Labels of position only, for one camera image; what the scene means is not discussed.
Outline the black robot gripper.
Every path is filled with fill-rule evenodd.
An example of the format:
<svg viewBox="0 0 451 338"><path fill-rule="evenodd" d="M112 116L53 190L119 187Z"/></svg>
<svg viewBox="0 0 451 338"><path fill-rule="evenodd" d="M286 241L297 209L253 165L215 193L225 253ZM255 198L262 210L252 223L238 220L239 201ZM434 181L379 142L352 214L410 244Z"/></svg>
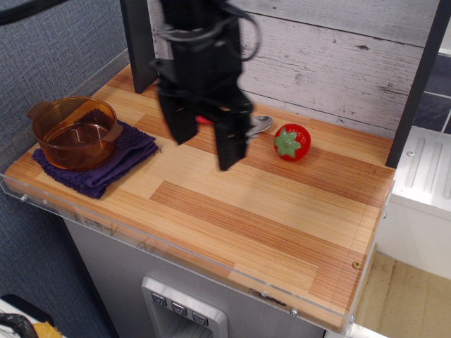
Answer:
<svg viewBox="0 0 451 338"><path fill-rule="evenodd" d="M247 153L252 104L238 88L242 74L238 15L167 15L161 36L170 60L152 62L161 76L159 102L178 144L197 134L198 115L215 123L219 168L230 169Z"/></svg>

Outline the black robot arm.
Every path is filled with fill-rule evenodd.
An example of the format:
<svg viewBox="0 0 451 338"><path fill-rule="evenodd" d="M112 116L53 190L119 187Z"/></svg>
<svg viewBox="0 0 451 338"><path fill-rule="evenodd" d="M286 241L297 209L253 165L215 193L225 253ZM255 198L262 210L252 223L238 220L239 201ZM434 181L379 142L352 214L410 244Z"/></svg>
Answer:
<svg viewBox="0 0 451 338"><path fill-rule="evenodd" d="M228 170L246 156L253 105L238 87L242 74L239 20L253 17L227 1L162 1L161 36L171 60L156 59L161 110L175 141L193 138L197 117L214 124L218 163Z"/></svg>

